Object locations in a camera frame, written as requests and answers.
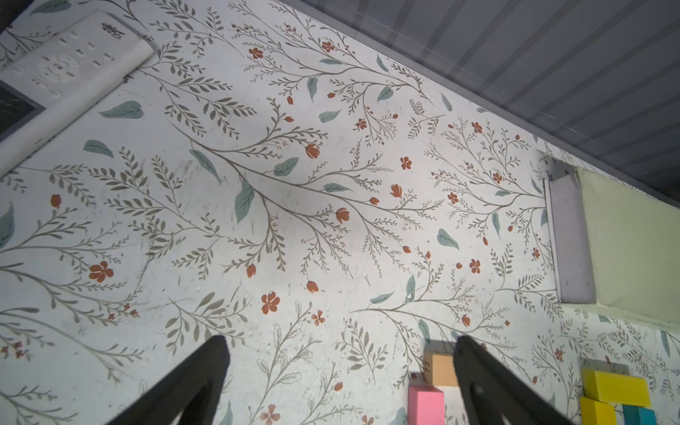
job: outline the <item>wooden block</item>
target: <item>wooden block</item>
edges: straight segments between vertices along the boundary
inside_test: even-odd
[[[626,425],[656,425],[656,415],[654,410],[624,405],[624,421]]]
[[[424,359],[424,375],[428,384],[443,387],[458,386],[454,357],[451,354],[425,352]]]
[[[581,421],[583,425],[616,425],[614,406],[581,397]]]
[[[583,391],[593,400],[618,405],[651,407],[647,381],[634,376],[581,369]]]
[[[434,387],[409,386],[409,425],[444,425],[444,393]]]

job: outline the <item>remote control button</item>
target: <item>remote control button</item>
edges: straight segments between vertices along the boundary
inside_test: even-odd
[[[61,75],[63,73],[66,73],[66,71],[69,70],[69,66],[66,62],[62,61],[56,61],[52,62],[52,64],[48,67],[50,71],[55,73],[56,75]]]
[[[31,82],[34,83],[36,86],[39,88],[47,88],[47,84],[43,83],[42,81],[38,80],[36,77],[31,77]]]
[[[68,71],[59,76],[59,82],[65,83],[73,78],[75,78],[75,73]]]
[[[40,71],[40,76],[47,81],[54,81],[54,82],[59,81],[59,75],[56,75],[54,72],[51,72],[49,69],[43,69],[42,71]]]
[[[73,56],[69,56],[68,54],[60,53],[59,60],[68,65],[69,68],[78,68],[80,66],[78,61]]]

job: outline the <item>blue block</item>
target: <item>blue block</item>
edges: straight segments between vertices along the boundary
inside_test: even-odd
[[[654,410],[624,405],[624,421],[626,425],[656,425],[656,415]]]

